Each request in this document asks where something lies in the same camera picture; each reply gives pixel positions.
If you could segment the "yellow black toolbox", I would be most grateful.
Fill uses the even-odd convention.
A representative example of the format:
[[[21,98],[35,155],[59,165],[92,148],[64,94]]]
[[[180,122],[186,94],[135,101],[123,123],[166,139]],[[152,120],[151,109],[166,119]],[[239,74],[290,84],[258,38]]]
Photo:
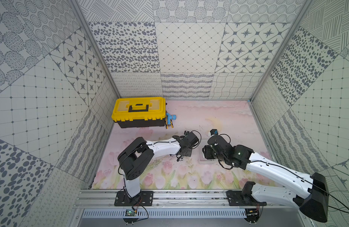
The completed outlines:
[[[167,117],[163,97],[120,98],[112,120],[123,128],[164,127]]]

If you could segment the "blue yellow hand tool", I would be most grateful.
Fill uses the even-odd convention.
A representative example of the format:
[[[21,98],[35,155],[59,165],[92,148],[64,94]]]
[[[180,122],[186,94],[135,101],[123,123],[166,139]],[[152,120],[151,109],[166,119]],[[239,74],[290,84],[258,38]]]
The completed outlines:
[[[173,121],[176,120],[176,115],[171,115],[166,112],[166,128],[174,128]]]

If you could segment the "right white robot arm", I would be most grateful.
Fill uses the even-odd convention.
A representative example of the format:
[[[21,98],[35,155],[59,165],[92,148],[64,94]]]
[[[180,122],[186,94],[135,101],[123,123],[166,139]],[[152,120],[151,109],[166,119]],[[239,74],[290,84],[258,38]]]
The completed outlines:
[[[276,203],[296,207],[308,218],[326,223],[328,219],[329,190],[326,177],[312,175],[282,166],[244,145],[232,146],[216,129],[211,130],[203,153],[206,159],[216,159],[227,169],[240,168],[273,180],[284,188],[257,186],[246,182],[242,197],[258,203]]]

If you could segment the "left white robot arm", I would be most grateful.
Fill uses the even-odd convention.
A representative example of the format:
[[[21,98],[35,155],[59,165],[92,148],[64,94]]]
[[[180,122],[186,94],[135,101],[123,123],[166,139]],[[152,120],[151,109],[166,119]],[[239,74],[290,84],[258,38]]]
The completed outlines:
[[[200,145],[202,136],[198,131],[185,131],[184,135],[174,135],[163,141],[146,141],[136,138],[118,155],[118,174],[124,178],[124,191],[132,199],[141,192],[139,177],[152,159],[162,156],[175,156],[178,161],[190,157],[192,150]]]

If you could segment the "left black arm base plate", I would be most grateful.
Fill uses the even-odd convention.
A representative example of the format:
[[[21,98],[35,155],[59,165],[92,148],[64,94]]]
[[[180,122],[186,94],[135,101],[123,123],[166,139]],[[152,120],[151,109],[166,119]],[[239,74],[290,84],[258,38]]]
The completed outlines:
[[[138,195],[130,198],[125,191],[119,191],[116,194],[115,206],[152,206],[153,196],[153,191],[141,191]]]

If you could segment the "aluminium mounting rail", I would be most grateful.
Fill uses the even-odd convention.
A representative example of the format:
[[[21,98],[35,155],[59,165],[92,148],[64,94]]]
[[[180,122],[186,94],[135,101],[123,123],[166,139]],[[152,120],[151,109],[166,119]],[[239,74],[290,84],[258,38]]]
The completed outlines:
[[[290,204],[295,194],[290,190],[277,188],[275,192],[267,191],[270,187],[257,187],[252,195],[259,202],[267,205],[292,207]],[[82,190],[74,203],[74,208],[109,208],[115,206],[116,194],[123,190]],[[180,207],[180,206],[229,206],[226,191],[228,190],[153,190],[152,206],[147,207]]]

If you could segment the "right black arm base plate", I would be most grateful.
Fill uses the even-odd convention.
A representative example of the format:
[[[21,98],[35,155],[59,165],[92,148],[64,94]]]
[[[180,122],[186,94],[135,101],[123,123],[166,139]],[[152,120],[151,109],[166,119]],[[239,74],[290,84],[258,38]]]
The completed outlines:
[[[241,191],[226,191],[229,206],[267,206],[266,202],[257,201],[252,195],[242,195]]]

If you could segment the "clear plastic storage box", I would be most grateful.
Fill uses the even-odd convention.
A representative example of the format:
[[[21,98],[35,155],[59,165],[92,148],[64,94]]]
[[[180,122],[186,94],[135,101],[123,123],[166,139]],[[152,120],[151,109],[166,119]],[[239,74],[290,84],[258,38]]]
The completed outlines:
[[[217,160],[216,159],[206,159],[203,153],[203,148],[199,148],[199,156],[198,156],[198,161],[201,165],[213,165],[213,164],[217,164]]]

